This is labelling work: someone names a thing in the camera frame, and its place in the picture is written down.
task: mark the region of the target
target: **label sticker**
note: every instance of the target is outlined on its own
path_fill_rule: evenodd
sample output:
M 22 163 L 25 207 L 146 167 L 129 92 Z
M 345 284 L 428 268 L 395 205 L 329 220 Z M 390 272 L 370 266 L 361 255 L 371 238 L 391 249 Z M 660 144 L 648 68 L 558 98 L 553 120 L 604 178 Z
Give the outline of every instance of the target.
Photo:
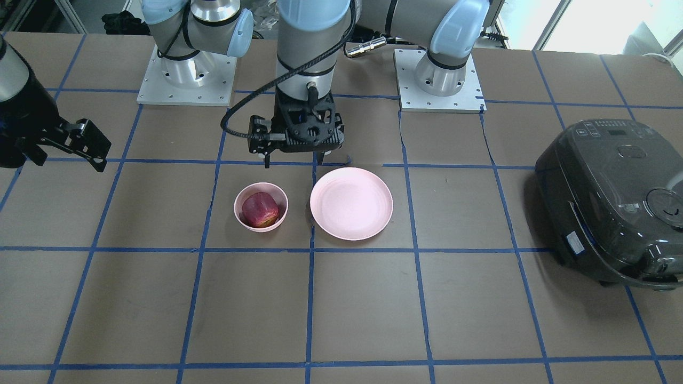
M 567 235 L 567 242 L 569 243 L 569 246 L 572 248 L 572 251 L 574 251 L 574 255 L 578 255 L 579 253 L 586 250 L 581 244 L 581 240 L 579 240 L 579 237 L 576 235 L 576 231 L 573 231 L 572 233 Z

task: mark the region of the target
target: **metal mounting plate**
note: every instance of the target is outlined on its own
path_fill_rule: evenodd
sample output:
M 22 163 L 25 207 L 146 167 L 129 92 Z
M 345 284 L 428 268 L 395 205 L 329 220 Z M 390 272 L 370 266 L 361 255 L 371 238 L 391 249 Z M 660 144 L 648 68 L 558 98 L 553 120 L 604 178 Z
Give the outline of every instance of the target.
M 156 56 L 156 46 L 152 50 L 145 78 L 137 94 L 139 104 L 151 105 L 204 105 L 227 107 L 232 95 L 235 80 L 236 57 L 211 53 L 217 70 L 207 75 L 203 86 L 179 88 L 166 81 L 161 69 L 161 60 Z
M 479 84 L 472 56 L 467 59 L 467 76 L 460 92 L 453 96 L 434 96 L 420 89 L 415 79 L 417 63 L 423 50 L 396 49 L 393 52 L 401 96 L 401 109 L 414 112 L 479 113 L 486 111 L 484 94 Z

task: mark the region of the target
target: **black cable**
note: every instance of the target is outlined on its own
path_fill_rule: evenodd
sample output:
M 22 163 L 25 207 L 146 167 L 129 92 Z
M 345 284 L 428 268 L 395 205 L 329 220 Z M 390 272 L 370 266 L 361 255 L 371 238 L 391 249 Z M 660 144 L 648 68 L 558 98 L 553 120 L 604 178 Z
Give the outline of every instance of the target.
M 247 97 L 243 98 L 242 100 L 240 100 L 240 102 L 235 104 L 235 107 L 229 109 L 225 113 L 225 115 L 221 119 L 221 128 L 225 132 L 229 133 L 230 135 L 242 137 L 243 139 L 256 139 L 256 140 L 265 139 L 265 135 L 250 135 L 248 133 L 241 133 L 241 132 L 233 131 L 232 129 L 227 127 L 227 123 L 229 122 L 230 118 L 235 114 L 235 112 L 237 112 L 240 108 L 242 108 L 248 102 L 257 98 L 260 94 L 263 94 L 265 91 L 267 91 L 270 88 L 282 83 L 283 81 L 291 79 L 292 77 L 300 74 L 301 72 L 306 71 L 308 68 L 315 66 L 316 64 L 320 63 L 322 60 L 325 60 L 327 57 L 330 57 L 334 52 L 336 52 L 339 48 L 341 48 L 346 43 L 346 41 L 351 37 L 351 35 L 353 34 L 353 29 L 356 25 L 356 0 L 350 0 L 350 8 L 351 8 L 351 23 L 349 24 L 348 28 L 346 28 L 343 36 L 341 37 L 341 40 L 337 44 L 335 44 L 334 46 L 332 46 L 330 49 L 323 52 L 319 56 L 311 59 L 311 61 L 307 62 L 306 64 L 303 64 L 302 66 L 299 66 L 298 68 L 295 68 L 295 69 L 283 74 L 282 76 L 271 81 L 270 83 L 267 83 L 266 85 L 261 86 L 261 88 L 255 90 L 254 92 L 251 92 Z
M 180 25 L 178 26 L 178 30 L 176 31 L 175 36 L 173 37 L 173 40 L 169 43 L 169 46 L 166 48 L 166 51 L 164 53 L 161 53 L 160 50 L 156 50 L 156 55 L 160 58 L 164 58 L 168 55 L 169 51 L 171 50 L 171 47 L 173 44 L 176 43 L 176 40 L 178 39 L 178 36 L 180 36 L 180 32 L 182 32 L 184 26 L 187 24 L 187 16 L 188 13 L 190 12 L 190 1 L 185 4 L 185 8 L 183 9 L 183 18 L 182 21 L 180 22 Z

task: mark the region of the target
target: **cable connector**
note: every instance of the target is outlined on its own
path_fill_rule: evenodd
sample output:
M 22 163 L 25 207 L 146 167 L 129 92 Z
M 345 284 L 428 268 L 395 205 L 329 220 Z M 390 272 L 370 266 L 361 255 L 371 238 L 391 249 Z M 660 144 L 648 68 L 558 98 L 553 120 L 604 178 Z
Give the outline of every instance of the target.
M 355 46 L 351 49 L 346 50 L 346 57 L 349 57 L 351 59 L 358 57 L 366 52 L 372 51 L 373 49 L 380 48 L 381 46 L 387 45 L 387 38 L 386 37 L 381 37 L 381 38 L 376 38 L 374 40 L 370 40 L 369 42 L 364 42 L 363 44 L 360 44 L 358 46 Z

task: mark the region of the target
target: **apple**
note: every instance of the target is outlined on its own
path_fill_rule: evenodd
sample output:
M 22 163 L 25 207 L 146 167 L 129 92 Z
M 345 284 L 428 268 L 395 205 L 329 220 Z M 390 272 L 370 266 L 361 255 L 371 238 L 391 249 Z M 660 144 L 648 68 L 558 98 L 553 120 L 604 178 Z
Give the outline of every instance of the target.
M 249 226 L 265 228 L 275 224 L 280 208 L 271 195 L 266 192 L 257 192 L 249 196 L 242 204 L 242 214 Z

